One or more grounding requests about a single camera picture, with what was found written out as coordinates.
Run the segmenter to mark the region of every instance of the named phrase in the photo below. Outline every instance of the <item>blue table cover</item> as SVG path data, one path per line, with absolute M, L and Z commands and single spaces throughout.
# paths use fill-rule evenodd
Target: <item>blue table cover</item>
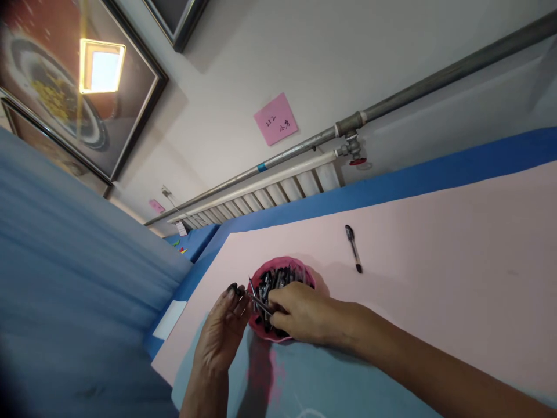
M 330 192 L 226 221 L 174 294 L 188 300 L 233 232 L 245 232 L 337 212 L 419 196 L 527 170 L 557 160 L 557 127 L 537 129 L 500 139 L 446 157 L 427 161 L 383 176 L 362 180 Z M 154 358 L 163 341 L 151 334 L 144 346 Z
M 204 226 L 200 229 L 194 229 L 186 236 L 181 237 L 180 234 L 177 233 L 176 235 L 170 235 L 164 238 L 164 240 L 170 245 L 174 245 L 174 243 L 179 240 L 180 243 L 176 246 L 176 250 L 178 251 L 180 248 L 187 250 L 183 254 L 184 257 L 195 263 L 219 227 L 220 225 L 218 224 Z

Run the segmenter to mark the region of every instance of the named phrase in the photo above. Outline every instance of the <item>radiator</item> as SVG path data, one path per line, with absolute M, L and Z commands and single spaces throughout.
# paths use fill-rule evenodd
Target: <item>radiator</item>
M 222 224 L 253 212 L 339 188 L 334 151 L 286 168 L 224 196 L 203 201 L 168 221 L 185 221 L 192 229 Z

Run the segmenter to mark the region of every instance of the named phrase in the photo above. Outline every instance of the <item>picture frame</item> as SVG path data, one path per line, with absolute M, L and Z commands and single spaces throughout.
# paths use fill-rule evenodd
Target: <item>picture frame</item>
M 37 124 L 17 103 L 8 98 L 1 98 L 0 103 L 14 135 L 95 193 L 104 198 L 109 197 L 113 184 L 99 175 L 94 167 L 73 155 L 70 149 Z
M 116 82 L 106 71 L 114 51 L 122 51 L 113 60 Z M 58 0 L 55 8 L 26 0 L 2 8 L 0 92 L 109 182 L 118 179 L 167 82 L 114 0 Z
M 209 0 L 143 0 L 158 26 L 172 45 L 182 53 Z

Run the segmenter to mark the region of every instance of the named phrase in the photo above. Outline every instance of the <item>blue cloth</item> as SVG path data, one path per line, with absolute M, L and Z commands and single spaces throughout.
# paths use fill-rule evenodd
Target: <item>blue cloth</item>
M 541 129 L 233 219 L 225 222 L 207 245 L 176 291 L 175 298 L 186 300 L 190 297 L 232 232 L 281 225 L 462 186 L 555 160 L 557 128 Z M 178 408 L 186 391 L 201 326 L 174 382 L 172 399 Z M 374 367 L 309 344 L 273 344 L 270 347 L 266 341 L 254 338 L 249 328 L 244 333 L 229 378 L 229 417 L 439 416 Z M 271 382 L 280 391 L 276 398 L 267 401 L 266 389 Z M 555 404 L 551 400 L 541 400 Z
M 164 240 L 170 245 L 174 245 L 174 243 L 179 240 L 180 243 L 175 247 L 176 251 L 180 250 L 180 248 L 184 248 L 184 250 L 187 251 L 183 256 L 195 263 L 219 227 L 219 224 L 208 225 L 200 229 L 194 229 L 186 236 L 181 237 L 180 234 L 177 233 L 176 235 L 166 237 Z
M 193 264 L 4 129 L 0 196 L 2 385 L 26 415 L 177 416 L 141 343 Z

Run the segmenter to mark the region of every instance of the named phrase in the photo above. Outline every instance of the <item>left hand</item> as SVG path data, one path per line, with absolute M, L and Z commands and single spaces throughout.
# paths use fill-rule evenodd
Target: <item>left hand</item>
M 224 291 L 211 309 L 197 343 L 194 364 L 213 372 L 228 371 L 252 314 L 244 286 Z

